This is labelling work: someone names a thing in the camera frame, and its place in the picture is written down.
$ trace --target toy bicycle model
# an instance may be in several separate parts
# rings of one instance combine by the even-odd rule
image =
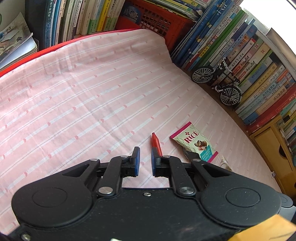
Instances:
[[[225,59],[226,58],[223,58],[222,60],[224,66],[221,66],[221,64],[219,63],[217,69],[212,68],[211,66],[199,67],[194,71],[194,73],[191,76],[191,79],[193,82],[197,84],[204,84],[212,80],[216,80],[217,84],[214,87],[212,87],[212,89],[215,89],[218,93],[220,93],[221,102],[224,105],[236,106],[239,104],[242,98],[242,91],[239,87],[234,85],[235,83],[239,83],[239,79],[236,78],[232,71],[227,67]],[[228,70],[228,72],[232,75],[233,78],[226,74],[224,70]],[[222,73],[224,73],[231,80],[231,83],[222,86],[218,82],[218,77]]]

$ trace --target yellow drawer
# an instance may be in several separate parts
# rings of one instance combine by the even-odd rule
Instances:
[[[273,171],[275,171],[279,178],[292,172],[292,167],[288,159],[279,153],[281,145],[271,128],[255,136],[255,141],[260,146],[260,149],[272,165]]]

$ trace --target bed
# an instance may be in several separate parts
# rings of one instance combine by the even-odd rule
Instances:
[[[151,172],[151,133],[165,155],[187,162],[169,139],[191,121],[231,169],[280,191],[231,117],[177,68],[150,30],[98,34],[37,53],[0,78],[0,232],[18,226],[17,189],[70,166],[141,148],[137,178],[124,187],[168,187]]]

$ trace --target bicycle wheel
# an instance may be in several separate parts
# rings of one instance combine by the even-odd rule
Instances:
[[[213,68],[211,66],[198,67],[191,76],[193,82],[197,84],[204,84],[213,79]]]
[[[234,106],[240,102],[242,94],[236,86],[225,86],[220,94],[220,100],[224,105]]]

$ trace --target drawer handle hole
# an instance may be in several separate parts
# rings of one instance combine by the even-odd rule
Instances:
[[[283,150],[283,148],[282,148],[281,145],[279,146],[279,153],[280,153],[280,155],[281,155],[282,157],[287,158],[287,156],[286,156],[286,154],[285,154],[285,152],[284,152],[284,150]]]

